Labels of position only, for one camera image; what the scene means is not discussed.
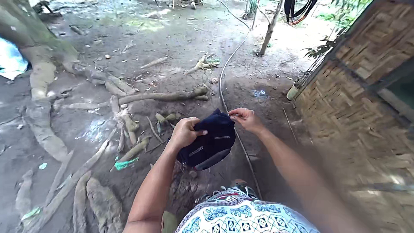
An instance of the printed fabric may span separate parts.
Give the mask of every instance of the printed fabric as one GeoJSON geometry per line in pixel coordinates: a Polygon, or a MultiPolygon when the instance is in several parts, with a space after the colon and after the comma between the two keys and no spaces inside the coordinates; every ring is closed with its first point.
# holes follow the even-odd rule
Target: printed fabric
{"type": "Polygon", "coordinates": [[[196,205],[176,233],[319,233],[298,212],[257,199],[249,187],[222,189],[196,205]]]}

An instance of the green plastic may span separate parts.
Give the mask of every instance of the green plastic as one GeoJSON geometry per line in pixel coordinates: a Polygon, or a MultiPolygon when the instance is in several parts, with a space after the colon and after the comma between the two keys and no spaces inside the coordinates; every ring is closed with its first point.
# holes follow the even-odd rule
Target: green plastic
{"type": "Polygon", "coordinates": [[[132,159],[130,161],[125,161],[125,162],[116,162],[114,167],[119,171],[121,169],[131,166],[137,160],[138,158],[132,159]]]}
{"type": "Polygon", "coordinates": [[[33,216],[35,216],[35,215],[39,214],[41,211],[42,211],[42,208],[40,208],[40,207],[35,207],[35,208],[34,208],[34,209],[32,209],[30,212],[28,212],[27,214],[23,215],[23,217],[22,217],[22,221],[23,221],[24,219],[28,219],[28,218],[30,218],[30,217],[33,217],[33,216]]]}

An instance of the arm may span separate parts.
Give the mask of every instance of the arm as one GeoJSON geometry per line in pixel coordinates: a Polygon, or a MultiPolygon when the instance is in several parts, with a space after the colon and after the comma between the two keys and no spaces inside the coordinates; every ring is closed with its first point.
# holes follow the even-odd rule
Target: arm
{"type": "Polygon", "coordinates": [[[198,118],[185,118],[176,125],[170,141],[149,171],[132,203],[124,233],[161,232],[161,219],[170,190],[176,156],[207,131],[194,131],[198,118]]]}
{"type": "Polygon", "coordinates": [[[323,233],[368,233],[325,181],[296,152],[267,130],[254,111],[239,108],[231,119],[254,133],[266,146],[280,174],[298,195],[309,219],[323,233]]]}

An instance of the woven bamboo wall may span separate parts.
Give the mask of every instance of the woven bamboo wall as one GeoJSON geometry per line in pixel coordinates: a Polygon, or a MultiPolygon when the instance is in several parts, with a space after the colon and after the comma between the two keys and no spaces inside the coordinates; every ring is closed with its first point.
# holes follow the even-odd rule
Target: woven bamboo wall
{"type": "Polygon", "coordinates": [[[364,17],[338,49],[338,60],[323,63],[296,105],[340,192],[356,199],[381,232],[414,232],[414,192],[373,187],[414,184],[413,136],[360,85],[414,55],[414,9],[375,0],[364,17]]]}

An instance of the dark blue cloth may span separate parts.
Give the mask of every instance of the dark blue cloth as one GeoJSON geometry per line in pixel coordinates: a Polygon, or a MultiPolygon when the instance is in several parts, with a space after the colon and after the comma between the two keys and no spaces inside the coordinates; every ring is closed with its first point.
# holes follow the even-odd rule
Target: dark blue cloth
{"type": "Polygon", "coordinates": [[[194,126],[196,131],[207,130],[207,135],[198,136],[194,142],[182,148],[177,160],[196,170],[204,170],[221,161],[230,153],[236,139],[234,122],[230,116],[216,109],[213,114],[194,126]]]}

